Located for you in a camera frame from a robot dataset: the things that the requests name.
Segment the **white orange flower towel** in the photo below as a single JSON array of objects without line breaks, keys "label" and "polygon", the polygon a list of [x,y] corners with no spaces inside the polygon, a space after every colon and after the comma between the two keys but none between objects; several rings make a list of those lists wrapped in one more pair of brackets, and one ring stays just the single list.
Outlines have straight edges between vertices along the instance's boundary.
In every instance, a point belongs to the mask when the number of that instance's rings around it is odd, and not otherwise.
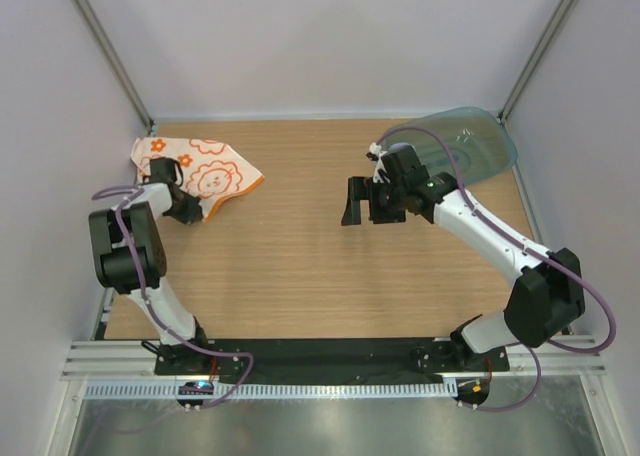
[{"label": "white orange flower towel", "polygon": [[165,138],[137,139],[131,159],[138,168],[138,181],[151,176],[151,161],[175,160],[182,173],[179,187],[200,199],[205,221],[234,197],[248,194],[264,181],[264,175],[229,144],[216,140]]}]

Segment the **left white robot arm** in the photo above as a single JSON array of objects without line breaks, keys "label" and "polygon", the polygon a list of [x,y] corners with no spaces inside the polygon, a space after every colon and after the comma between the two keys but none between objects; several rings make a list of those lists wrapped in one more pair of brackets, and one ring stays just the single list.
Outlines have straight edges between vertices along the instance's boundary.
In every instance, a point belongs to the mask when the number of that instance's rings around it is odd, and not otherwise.
[{"label": "left white robot arm", "polygon": [[181,188],[184,175],[175,159],[150,162],[140,184],[105,188],[94,201],[119,196],[108,209],[88,217],[94,269],[99,283],[133,301],[159,335],[159,358],[176,358],[191,376],[212,362],[206,336],[195,316],[179,302],[167,272],[168,259],[157,220],[169,217],[189,226],[203,219],[200,198]]}]

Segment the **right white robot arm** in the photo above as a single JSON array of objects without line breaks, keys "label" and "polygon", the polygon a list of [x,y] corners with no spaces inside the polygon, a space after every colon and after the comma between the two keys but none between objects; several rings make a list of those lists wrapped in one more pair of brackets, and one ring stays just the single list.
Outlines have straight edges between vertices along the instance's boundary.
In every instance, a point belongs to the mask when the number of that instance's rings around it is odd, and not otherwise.
[{"label": "right white robot arm", "polygon": [[363,202],[374,224],[420,216],[459,237],[511,287],[503,310],[476,316],[451,333],[450,358],[456,368],[472,372],[488,352],[503,346],[537,348],[583,315],[574,253],[552,252],[515,231],[473,199],[453,175],[430,174],[408,144],[386,151],[373,143],[367,157],[375,164],[374,173],[349,178],[342,225],[360,224]]}]

